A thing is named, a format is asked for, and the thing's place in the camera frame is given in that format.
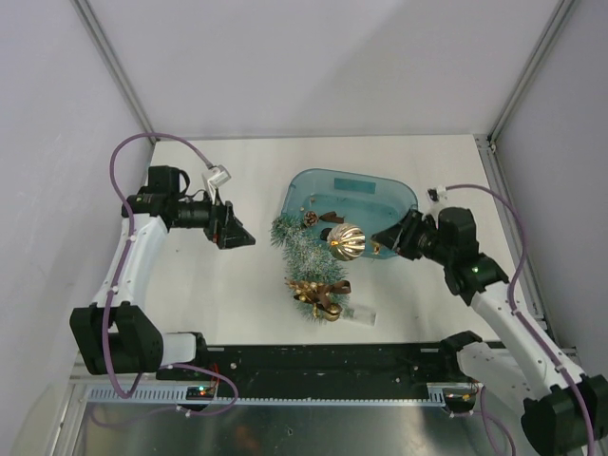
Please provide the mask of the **teal plastic container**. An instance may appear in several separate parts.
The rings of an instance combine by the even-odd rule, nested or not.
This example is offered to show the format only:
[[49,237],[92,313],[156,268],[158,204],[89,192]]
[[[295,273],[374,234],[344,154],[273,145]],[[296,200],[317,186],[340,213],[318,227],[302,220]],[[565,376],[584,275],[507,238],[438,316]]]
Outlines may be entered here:
[[318,216],[335,212],[346,223],[362,229],[366,236],[364,257],[389,259],[396,254],[385,247],[375,250],[371,236],[417,207],[414,191],[399,180],[312,168],[292,179],[279,214],[301,221],[308,212]]

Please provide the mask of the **gold striped bauble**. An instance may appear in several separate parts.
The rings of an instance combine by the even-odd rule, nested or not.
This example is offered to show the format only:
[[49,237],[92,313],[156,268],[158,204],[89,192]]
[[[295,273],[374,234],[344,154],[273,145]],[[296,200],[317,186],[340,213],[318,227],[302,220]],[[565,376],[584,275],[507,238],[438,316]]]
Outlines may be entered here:
[[327,243],[334,258],[340,261],[351,261],[361,257],[365,252],[366,236],[358,226],[341,223],[328,233]]

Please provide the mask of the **small frosted christmas tree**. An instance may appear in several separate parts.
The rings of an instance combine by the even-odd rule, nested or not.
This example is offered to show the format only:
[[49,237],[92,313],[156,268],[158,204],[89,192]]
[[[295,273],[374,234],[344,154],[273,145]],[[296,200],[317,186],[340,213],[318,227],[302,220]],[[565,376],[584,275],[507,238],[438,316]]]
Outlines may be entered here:
[[[285,284],[287,280],[305,280],[311,282],[334,283],[347,280],[344,268],[335,259],[327,246],[319,243],[312,229],[296,217],[282,215],[272,222],[271,244],[282,250],[285,261]],[[313,306],[294,299],[294,293],[288,288],[296,307],[308,320],[315,323],[329,323],[313,317]],[[331,301],[342,307],[342,313],[348,308],[350,294],[332,294]]]

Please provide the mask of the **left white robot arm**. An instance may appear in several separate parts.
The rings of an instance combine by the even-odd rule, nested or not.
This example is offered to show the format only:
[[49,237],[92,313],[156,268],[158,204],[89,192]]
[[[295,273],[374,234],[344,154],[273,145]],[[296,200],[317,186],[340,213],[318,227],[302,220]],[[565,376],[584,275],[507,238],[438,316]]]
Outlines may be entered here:
[[127,199],[123,225],[110,269],[87,307],[72,311],[69,326],[89,373],[155,372],[177,363],[197,380],[210,368],[199,332],[161,333],[143,311],[153,266],[174,229],[201,229],[220,250],[253,246],[255,238],[234,214],[231,202],[187,198],[187,173],[151,166],[147,184]]

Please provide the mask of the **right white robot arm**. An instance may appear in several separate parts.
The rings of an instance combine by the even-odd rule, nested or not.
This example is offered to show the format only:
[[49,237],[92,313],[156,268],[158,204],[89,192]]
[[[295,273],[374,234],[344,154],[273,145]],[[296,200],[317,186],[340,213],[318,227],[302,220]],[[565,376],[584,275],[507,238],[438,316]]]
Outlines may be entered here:
[[373,243],[409,260],[425,257],[442,266],[453,295],[499,337],[502,357],[473,332],[442,342],[439,372],[449,381],[480,381],[520,418],[524,435],[540,455],[593,450],[607,435],[607,380],[573,362],[514,300],[512,282],[482,253],[472,212],[448,207],[436,216],[411,209]]

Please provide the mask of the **dark brown ornament piece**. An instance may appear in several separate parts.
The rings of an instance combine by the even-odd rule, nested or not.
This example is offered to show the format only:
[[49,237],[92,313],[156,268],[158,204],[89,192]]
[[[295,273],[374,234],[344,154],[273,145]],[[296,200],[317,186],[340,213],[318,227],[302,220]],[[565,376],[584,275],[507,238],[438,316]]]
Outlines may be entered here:
[[336,223],[341,224],[345,222],[343,217],[338,216],[334,211],[325,213],[319,217],[320,221],[328,222],[328,223]]

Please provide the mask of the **dark brown ball ornament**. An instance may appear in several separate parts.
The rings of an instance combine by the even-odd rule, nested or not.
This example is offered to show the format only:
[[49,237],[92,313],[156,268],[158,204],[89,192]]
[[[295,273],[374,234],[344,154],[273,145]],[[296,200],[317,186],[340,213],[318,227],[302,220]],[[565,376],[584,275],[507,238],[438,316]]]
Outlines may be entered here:
[[332,228],[325,228],[321,234],[320,238],[326,242],[331,242],[335,239],[335,234],[333,233]]

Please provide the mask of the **small pine cone ornament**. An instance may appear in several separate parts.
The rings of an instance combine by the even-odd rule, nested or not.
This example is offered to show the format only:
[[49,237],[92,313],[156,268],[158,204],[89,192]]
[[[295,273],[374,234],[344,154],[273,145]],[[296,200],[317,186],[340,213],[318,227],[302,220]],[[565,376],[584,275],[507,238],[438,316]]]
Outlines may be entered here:
[[319,217],[314,211],[308,211],[304,214],[303,223],[307,227],[315,226],[318,223]]

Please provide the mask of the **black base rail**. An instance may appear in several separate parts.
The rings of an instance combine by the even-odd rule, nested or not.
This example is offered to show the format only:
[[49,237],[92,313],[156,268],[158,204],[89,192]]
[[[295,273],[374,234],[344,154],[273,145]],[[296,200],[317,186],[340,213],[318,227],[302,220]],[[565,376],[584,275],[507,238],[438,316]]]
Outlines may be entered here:
[[438,342],[208,347],[201,365],[218,369],[238,396],[285,392],[349,395],[364,390],[419,390],[430,383],[470,383]]

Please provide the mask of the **left aluminium corner post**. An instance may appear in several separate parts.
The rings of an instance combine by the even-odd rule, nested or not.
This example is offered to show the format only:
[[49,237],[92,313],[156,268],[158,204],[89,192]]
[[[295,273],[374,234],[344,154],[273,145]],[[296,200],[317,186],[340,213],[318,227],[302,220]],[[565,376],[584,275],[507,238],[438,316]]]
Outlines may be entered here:
[[138,126],[143,132],[152,133],[154,128],[143,108],[142,101],[92,3],[88,0],[71,0],[70,4],[79,16],[93,46],[102,58],[108,74],[114,81]]

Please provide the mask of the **aluminium corner post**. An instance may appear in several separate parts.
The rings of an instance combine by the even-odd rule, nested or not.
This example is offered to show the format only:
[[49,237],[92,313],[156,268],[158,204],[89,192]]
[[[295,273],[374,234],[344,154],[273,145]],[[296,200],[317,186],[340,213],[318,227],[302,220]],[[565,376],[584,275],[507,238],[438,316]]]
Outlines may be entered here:
[[152,133],[154,128],[143,108],[142,101],[92,3],[88,0],[71,0],[70,4],[79,16],[93,46],[102,58],[108,74],[114,81],[138,126],[143,132]]
[[523,68],[510,90],[499,114],[490,127],[486,139],[489,143],[495,143],[503,133],[511,117],[514,115],[519,104],[523,100],[529,87],[533,84],[545,60],[550,55],[557,43],[565,26],[580,4],[577,0],[560,0],[551,12],[547,23],[527,57]]

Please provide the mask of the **right aluminium corner post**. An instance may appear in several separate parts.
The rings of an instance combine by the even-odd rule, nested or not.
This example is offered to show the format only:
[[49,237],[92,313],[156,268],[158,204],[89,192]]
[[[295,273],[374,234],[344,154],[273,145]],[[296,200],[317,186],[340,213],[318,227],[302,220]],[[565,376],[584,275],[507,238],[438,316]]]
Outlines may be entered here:
[[523,68],[510,90],[499,114],[490,127],[486,139],[489,143],[495,143],[503,133],[511,117],[514,115],[519,104],[523,100],[529,87],[533,84],[545,60],[550,55],[557,43],[565,26],[580,4],[577,0],[560,0],[551,12],[547,23],[527,57]]

